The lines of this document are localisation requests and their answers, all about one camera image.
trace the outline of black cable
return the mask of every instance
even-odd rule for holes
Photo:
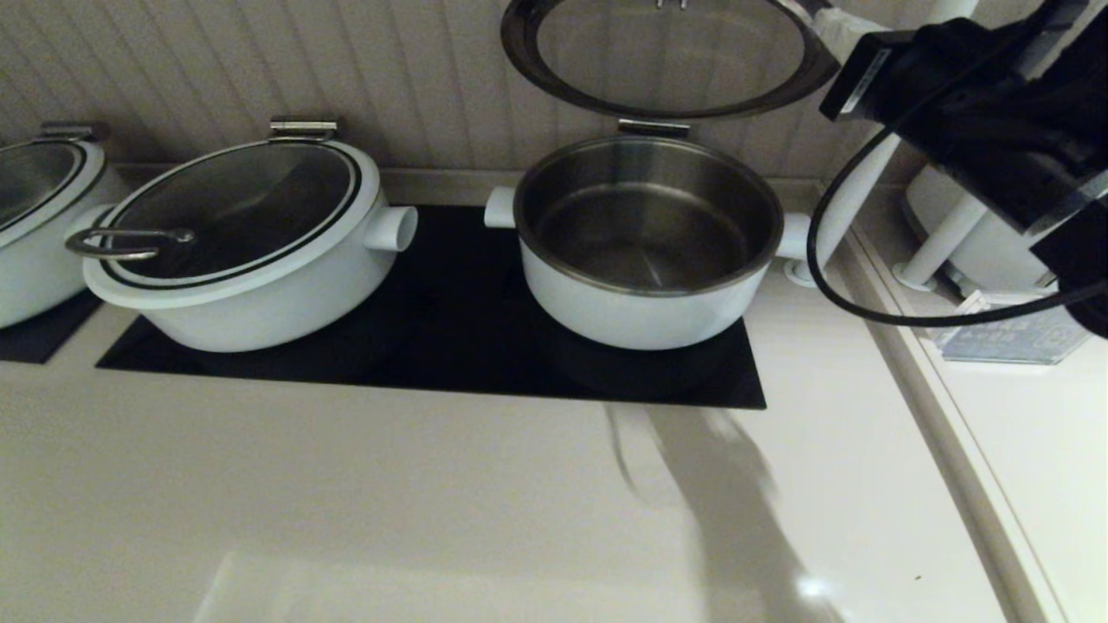
[[[1042,29],[1042,21],[1048,17],[1046,11],[1040,11],[1039,13],[1033,14],[1028,18],[1026,22],[1026,28],[1022,29],[1020,32],[1008,38],[1001,44],[998,44],[993,52],[986,54],[984,58],[972,64],[971,67],[963,70],[961,73],[948,80],[942,86],[935,89],[930,95],[923,98],[921,101],[913,104],[907,111],[905,111],[900,118],[886,125],[879,132],[873,139],[870,140],[858,153],[855,153],[850,161],[839,171],[831,185],[828,186],[827,192],[820,197],[819,204],[817,204],[815,210],[812,212],[812,224],[808,231],[808,268],[812,274],[812,279],[815,282],[817,287],[823,293],[823,296],[828,297],[831,303],[834,303],[840,308],[855,315],[860,316],[866,320],[872,320],[874,323],[882,323],[885,325],[896,325],[902,327],[964,327],[968,325],[981,325],[985,323],[997,323],[1001,320],[1009,320],[1012,318],[1018,318],[1020,316],[1027,316],[1030,314],[1036,314],[1038,312],[1045,312],[1061,305],[1073,305],[1075,303],[1080,303],[1083,300],[1092,298],[1098,295],[1108,294],[1108,282],[1097,283],[1075,290],[1058,293],[1038,300],[1033,300],[1030,303],[1025,303],[1023,305],[1015,305],[1012,307],[1005,307],[1002,309],[991,309],[988,312],[981,312],[977,314],[962,315],[962,316],[895,316],[892,314],[883,314],[881,312],[875,312],[860,305],[855,305],[850,300],[847,300],[839,293],[831,288],[827,279],[823,277],[823,273],[820,270],[819,262],[815,255],[815,241],[819,235],[820,224],[823,221],[823,215],[827,212],[828,206],[834,198],[839,188],[847,181],[848,177],[854,172],[855,168],[866,159],[873,150],[878,147],[882,142],[889,136],[892,136],[905,122],[907,122],[916,112],[932,103],[933,101],[945,96],[952,90],[956,89],[964,80],[975,74],[983,67],[992,63],[996,59],[1007,54],[1009,51],[1016,49],[1020,45],[1027,37],[1034,37]]]

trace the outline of black device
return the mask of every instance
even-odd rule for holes
[[[891,125],[1016,231],[1055,227],[1032,252],[1061,293],[1108,283],[1108,9],[1027,75],[1087,7],[1047,0],[995,30],[956,19],[869,33],[820,106]],[[1108,294],[1067,309],[1108,337]]]

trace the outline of wall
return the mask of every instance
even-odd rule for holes
[[[699,0],[700,10],[710,1]],[[934,1],[837,4],[909,27]],[[762,6],[720,2],[742,11]],[[984,3],[991,19],[1004,21],[1026,2]],[[348,140],[386,166],[503,170],[613,132],[614,121],[556,102],[512,68],[499,35],[506,4],[6,0],[0,141],[25,140],[48,119],[101,119],[116,131],[115,160],[182,162],[263,136],[273,114],[329,111],[345,115]],[[771,45],[762,48],[756,51],[765,61]],[[706,124],[696,137],[763,175],[827,176],[861,131],[824,120],[820,99]],[[911,156],[897,162],[894,181],[919,166]]]

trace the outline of glass lid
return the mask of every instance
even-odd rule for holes
[[[515,0],[501,35],[529,80],[573,104],[638,119],[766,112],[838,63],[806,25],[812,0]]]
[[[82,152],[68,143],[28,143],[0,150],[0,229],[57,195],[79,168]]]
[[[157,255],[127,262],[131,273],[158,279],[212,275],[325,229],[353,197],[355,171],[349,156],[324,144],[250,145],[182,167],[133,198],[111,227],[194,234],[187,243],[153,243]],[[151,245],[151,237],[126,235],[111,243],[114,249]]]

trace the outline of pot handle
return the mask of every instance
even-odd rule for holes
[[[111,212],[116,205],[117,204],[114,203],[102,203],[79,210],[78,215],[74,216],[73,219],[70,221],[69,226],[65,227],[65,238],[69,238],[81,229],[95,227],[100,224],[100,221],[104,217],[104,215]]]
[[[65,248],[92,259],[109,259],[114,262],[133,262],[156,257],[160,249],[156,246],[133,248],[106,248],[92,244],[90,238],[102,236],[132,236],[146,238],[166,238],[175,243],[191,243],[196,239],[192,229],[124,229],[121,227],[90,227],[81,229],[65,239]]]
[[[419,211],[414,207],[378,207],[369,215],[361,242],[369,249],[401,252],[412,244],[417,227]]]
[[[791,212],[784,215],[784,233],[781,244],[777,247],[778,257],[790,259],[808,259],[808,228],[812,217],[807,214]]]
[[[515,228],[515,188],[496,186],[485,202],[485,227]]]

